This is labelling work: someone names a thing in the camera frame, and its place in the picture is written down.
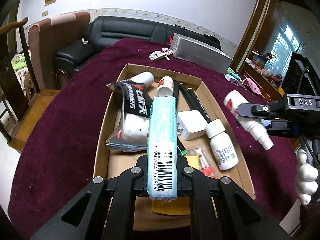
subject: wooden cabinet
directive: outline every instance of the wooden cabinet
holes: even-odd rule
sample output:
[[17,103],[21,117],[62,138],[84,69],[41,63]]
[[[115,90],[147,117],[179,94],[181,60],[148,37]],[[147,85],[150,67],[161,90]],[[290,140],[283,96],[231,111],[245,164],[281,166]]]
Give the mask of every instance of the wooden cabinet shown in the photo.
[[263,98],[268,103],[283,98],[280,92],[268,81],[268,79],[252,68],[247,62],[243,62],[240,73],[255,82],[260,89]]

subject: silver box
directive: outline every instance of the silver box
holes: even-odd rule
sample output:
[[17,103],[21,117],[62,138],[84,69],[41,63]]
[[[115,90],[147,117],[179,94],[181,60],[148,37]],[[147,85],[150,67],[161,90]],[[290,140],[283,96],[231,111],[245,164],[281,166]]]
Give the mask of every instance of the silver box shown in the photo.
[[175,33],[170,49],[175,58],[183,59],[225,74],[232,58],[201,41]]

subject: yellow object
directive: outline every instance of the yellow object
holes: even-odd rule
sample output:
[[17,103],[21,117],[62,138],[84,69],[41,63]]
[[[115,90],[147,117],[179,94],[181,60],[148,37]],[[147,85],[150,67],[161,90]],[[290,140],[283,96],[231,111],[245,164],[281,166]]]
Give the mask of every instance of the yellow object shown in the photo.
[[279,92],[282,96],[285,95],[285,92],[283,91],[282,87],[279,87],[279,88],[278,88],[278,92]]
[[[188,165],[199,170],[199,155],[185,156]],[[151,202],[151,211],[164,215],[189,215],[189,197],[178,197],[171,202],[164,200],[153,200]]]

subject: white glove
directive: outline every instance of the white glove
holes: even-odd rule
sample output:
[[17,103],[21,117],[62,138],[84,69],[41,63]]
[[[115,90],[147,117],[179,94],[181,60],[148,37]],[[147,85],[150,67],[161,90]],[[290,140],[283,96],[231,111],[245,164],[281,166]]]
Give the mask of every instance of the white glove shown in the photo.
[[308,205],[311,195],[318,189],[318,184],[315,182],[318,177],[318,170],[306,163],[307,154],[301,148],[297,152],[297,160],[298,166],[294,187],[301,204]]

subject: silver screw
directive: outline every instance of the silver screw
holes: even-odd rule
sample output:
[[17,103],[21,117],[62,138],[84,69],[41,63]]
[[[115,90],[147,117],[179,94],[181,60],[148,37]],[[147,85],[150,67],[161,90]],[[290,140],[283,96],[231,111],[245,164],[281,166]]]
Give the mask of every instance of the silver screw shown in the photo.
[[97,177],[94,177],[93,178],[93,182],[95,183],[95,184],[99,184],[99,183],[101,183],[103,181],[103,177],[101,177],[101,176],[97,176]]
[[221,179],[221,182],[222,182],[223,184],[230,184],[231,179],[228,178],[228,177],[223,177],[223,178]]
[[132,167],[132,168],[131,168],[131,172],[132,172],[132,173],[139,173],[140,171],[141,171],[141,168],[140,168],[140,167],[135,166],[135,167]]
[[184,168],[184,171],[185,171],[186,173],[193,173],[193,168],[190,167],[190,166],[187,166],[187,167]]

